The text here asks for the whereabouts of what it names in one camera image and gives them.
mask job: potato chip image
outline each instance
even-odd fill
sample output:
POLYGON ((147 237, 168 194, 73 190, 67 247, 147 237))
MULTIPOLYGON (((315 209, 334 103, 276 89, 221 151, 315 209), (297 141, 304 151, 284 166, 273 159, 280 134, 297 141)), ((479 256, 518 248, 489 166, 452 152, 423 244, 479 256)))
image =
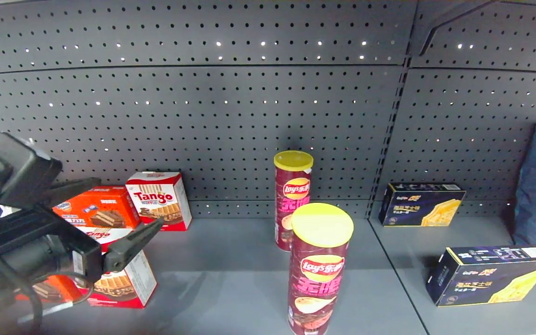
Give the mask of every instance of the potato chip image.
POLYGON ((311 255, 301 261, 301 271, 313 281, 329 282, 342 271, 344 261, 338 255, 311 255))
POLYGON ((510 284, 495 292, 487 303, 521 301, 536 284, 536 270, 514 278, 510 284))
POLYGON ((332 299, 320 299, 320 298, 314 298, 314 297, 298 297, 295 299, 295 307, 304 314, 311 314, 315 313, 322 308, 329 305, 331 302, 334 301, 336 297, 332 299))
POLYGON ((421 219, 421 226, 443 227, 450 224, 460 206, 460 200, 451 199, 437 204, 434 209, 421 219))
POLYGON ((306 322, 302 326, 305 329, 318 329, 321 326, 324 326, 326 324, 326 322, 328 322, 328 320, 329 320, 331 315, 332 315, 332 311, 324 314, 324 316, 322 316, 321 318, 319 318, 317 320, 314 320, 314 321, 311 321, 311 322, 306 322))
POLYGON ((286 230, 291 230, 293 229, 293 215, 290 214, 290 215, 287 215, 285 216, 282 221, 281 221, 281 224, 282 224, 282 227, 286 230))

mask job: orange wafer box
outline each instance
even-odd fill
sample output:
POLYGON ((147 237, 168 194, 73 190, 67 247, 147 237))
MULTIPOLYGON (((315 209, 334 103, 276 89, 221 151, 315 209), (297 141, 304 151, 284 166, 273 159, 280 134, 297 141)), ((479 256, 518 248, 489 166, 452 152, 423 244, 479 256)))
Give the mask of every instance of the orange wafer box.
MULTIPOLYGON (((43 302, 64 303, 80 299, 82 293, 68 276, 52 275, 47 280, 32 285, 43 302)), ((17 300, 28 300, 26 295, 17 295, 17 300)))
POLYGON ((162 231, 185 231, 192 220, 180 172, 138 172, 126 182, 143 223, 163 218, 162 231))
POLYGON ((140 217, 123 185, 98 186, 53 207, 78 227, 135 228, 140 217))

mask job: tango wafer box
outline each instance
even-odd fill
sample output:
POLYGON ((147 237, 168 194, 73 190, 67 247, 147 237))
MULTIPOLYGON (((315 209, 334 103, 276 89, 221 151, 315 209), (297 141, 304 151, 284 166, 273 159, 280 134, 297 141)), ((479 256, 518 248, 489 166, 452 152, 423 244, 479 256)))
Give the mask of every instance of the tango wafer box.
POLYGON ((97 186, 53 207, 78 227, 135 228, 140 218, 123 185, 97 186))
POLYGON ((448 183, 388 184, 379 219, 385 226, 445 227, 466 191, 448 183))
POLYGON ((126 182, 143 223, 163 218, 162 231, 185 231, 192 220, 180 172, 138 172, 126 182))
POLYGON ((536 284, 536 246, 446 248, 427 280, 438 307, 521 301, 536 284))
MULTIPOLYGON (((78 227, 95 239, 106 253, 111 243, 132 232, 129 228, 78 227)), ((94 284, 94 293, 88 298, 91 306, 144 308, 157 286, 144 251, 140 251, 123 271, 107 272, 94 284)))

